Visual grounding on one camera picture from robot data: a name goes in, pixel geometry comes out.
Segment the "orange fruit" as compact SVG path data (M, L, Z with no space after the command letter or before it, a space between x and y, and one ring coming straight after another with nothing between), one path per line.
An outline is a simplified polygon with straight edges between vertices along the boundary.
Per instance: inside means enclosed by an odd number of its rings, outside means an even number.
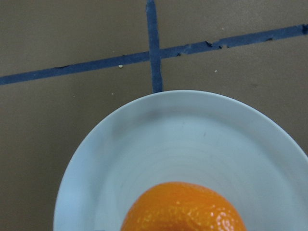
M235 207L204 186L161 183L144 192L128 211L123 231L244 231Z

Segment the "light blue plate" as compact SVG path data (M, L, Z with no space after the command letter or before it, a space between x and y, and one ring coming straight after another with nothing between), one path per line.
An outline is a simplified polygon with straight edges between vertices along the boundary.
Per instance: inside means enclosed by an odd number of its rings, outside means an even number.
M134 100L82 141L57 195L56 231L118 231L135 200L167 181L227 198L250 231L308 228L308 158L271 119L237 100L175 90Z

